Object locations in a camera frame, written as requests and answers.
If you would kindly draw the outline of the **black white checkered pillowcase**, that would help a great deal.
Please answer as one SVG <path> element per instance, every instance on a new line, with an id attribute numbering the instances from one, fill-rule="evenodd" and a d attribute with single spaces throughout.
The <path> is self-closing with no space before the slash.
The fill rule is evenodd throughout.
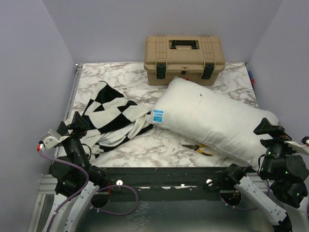
<path id="1" fill-rule="evenodd" d="M 150 108 L 128 100 L 125 96 L 99 81 L 82 114 L 89 129 L 80 139 L 87 155 L 114 150 L 135 136 L 146 133 L 153 125 L 146 121 Z"/>

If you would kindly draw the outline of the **white pillow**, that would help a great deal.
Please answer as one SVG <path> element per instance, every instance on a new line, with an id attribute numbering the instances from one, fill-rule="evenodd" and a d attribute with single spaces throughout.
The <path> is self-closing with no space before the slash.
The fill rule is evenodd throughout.
<path id="1" fill-rule="evenodd" d="M 270 138 L 253 132 L 263 118 L 272 125 L 279 123 L 270 111 L 176 77 L 154 104 L 146 121 L 257 169 L 258 158 L 266 152 L 260 139 Z"/>

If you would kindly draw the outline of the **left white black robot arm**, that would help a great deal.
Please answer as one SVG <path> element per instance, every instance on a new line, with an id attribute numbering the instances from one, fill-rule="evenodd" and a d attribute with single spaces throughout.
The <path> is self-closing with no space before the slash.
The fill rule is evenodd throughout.
<path id="1" fill-rule="evenodd" d="M 90 164 L 81 138 L 90 129 L 75 112 L 69 124 L 60 122 L 57 130 L 49 130 L 37 146 L 43 158 L 45 150 L 63 147 L 66 155 L 50 158 L 50 174 L 57 180 L 54 202 L 44 226 L 45 232 L 73 232 L 96 191 L 107 185 L 105 172 Z"/>

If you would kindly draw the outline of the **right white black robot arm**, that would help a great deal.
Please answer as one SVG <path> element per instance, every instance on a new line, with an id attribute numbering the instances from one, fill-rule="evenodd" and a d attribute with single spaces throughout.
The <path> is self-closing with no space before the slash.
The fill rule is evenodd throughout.
<path id="1" fill-rule="evenodd" d="M 309 170 L 302 155 L 309 154 L 309 138 L 302 143 L 294 142 L 282 126 L 272 125 L 263 118 L 254 129 L 254 134 L 268 134 L 271 139 L 260 141 L 266 148 L 265 154 L 258 159 L 258 176 L 273 183 L 269 189 L 282 207 L 264 194 L 246 172 L 236 164 L 230 165 L 223 173 L 222 184 L 227 189 L 235 188 L 247 196 L 263 211 L 276 232 L 307 232 L 309 230 L 309 191 L 305 180 Z"/>

